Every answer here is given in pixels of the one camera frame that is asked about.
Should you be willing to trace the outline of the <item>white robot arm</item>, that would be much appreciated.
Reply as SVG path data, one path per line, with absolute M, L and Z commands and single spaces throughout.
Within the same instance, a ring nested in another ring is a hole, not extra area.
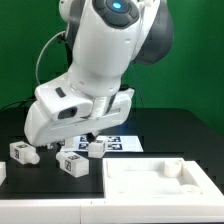
M 35 89 L 24 126 L 35 147 L 83 134 L 93 141 L 122 124 L 134 95 L 122 75 L 132 61 L 158 62 L 173 42 L 167 0 L 69 0 L 60 13 L 72 62 Z

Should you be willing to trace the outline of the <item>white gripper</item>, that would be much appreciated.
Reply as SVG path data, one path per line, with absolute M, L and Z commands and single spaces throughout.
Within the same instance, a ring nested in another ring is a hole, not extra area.
M 101 131 L 123 124 L 130 112 L 134 94 L 132 88 L 119 91 L 109 111 L 105 115 L 92 118 L 90 114 L 82 118 L 69 118 L 53 121 L 35 101 L 29 108 L 24 133 L 29 143 L 35 147 L 47 145 L 47 149 L 54 149 L 54 142 L 67 138 L 86 135 L 88 142 L 94 142 Z

